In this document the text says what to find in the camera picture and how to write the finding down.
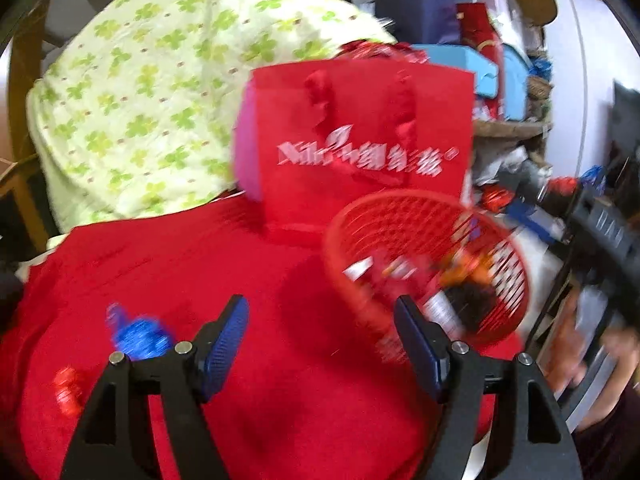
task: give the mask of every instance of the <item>dark clothing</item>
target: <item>dark clothing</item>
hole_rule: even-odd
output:
[[[584,480],[640,476],[640,396],[628,386],[603,421],[574,433]]]

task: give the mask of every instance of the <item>wooden chair leg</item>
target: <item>wooden chair leg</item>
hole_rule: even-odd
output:
[[[29,186],[25,177],[16,173],[12,176],[12,188],[15,197],[15,203],[18,206],[22,221],[27,229],[27,234],[31,239],[31,243],[34,245],[39,253],[43,253],[47,250],[47,241],[49,235],[42,223],[40,213],[36,208],[36,204],[33,201],[33,196],[29,190]]]

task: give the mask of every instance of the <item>basket rim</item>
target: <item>basket rim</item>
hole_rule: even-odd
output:
[[[464,339],[472,346],[485,347],[496,344],[498,341],[513,333],[524,319],[529,306],[529,275],[527,272],[526,260],[522,256],[522,252],[510,239],[511,233],[501,225],[498,225],[492,218],[487,216],[478,208],[466,207],[458,200],[448,195],[420,189],[383,190],[365,195],[345,206],[332,219],[325,231],[322,244],[322,256],[324,259],[326,273],[343,301],[351,310],[354,311],[355,314],[357,314],[358,320],[368,326],[378,336],[387,334],[388,330],[393,325],[392,316],[390,317],[388,314],[388,308],[385,308],[379,301],[368,298],[361,286],[352,282],[344,275],[344,269],[354,263],[348,262],[346,258],[341,256],[340,252],[336,250],[336,247],[339,246],[340,234],[342,232],[344,220],[354,209],[361,207],[362,205],[366,205],[367,203],[378,202],[385,198],[402,197],[433,200],[452,206],[459,210],[461,214],[468,212],[482,222],[486,227],[492,229],[509,245],[522,265],[522,272],[524,274],[523,297],[516,308],[512,311],[507,322],[503,325],[487,332],[468,334]]]

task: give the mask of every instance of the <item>red shopping bag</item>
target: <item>red shopping bag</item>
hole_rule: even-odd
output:
[[[317,245],[338,211],[393,187],[460,197],[474,76],[388,59],[256,69],[236,124],[234,166],[262,202],[271,240]]]

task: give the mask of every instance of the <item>green floral cloth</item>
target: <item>green floral cloth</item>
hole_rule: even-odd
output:
[[[60,229],[177,212],[230,188],[250,70],[360,38],[392,41],[341,0],[114,0],[27,99]]]

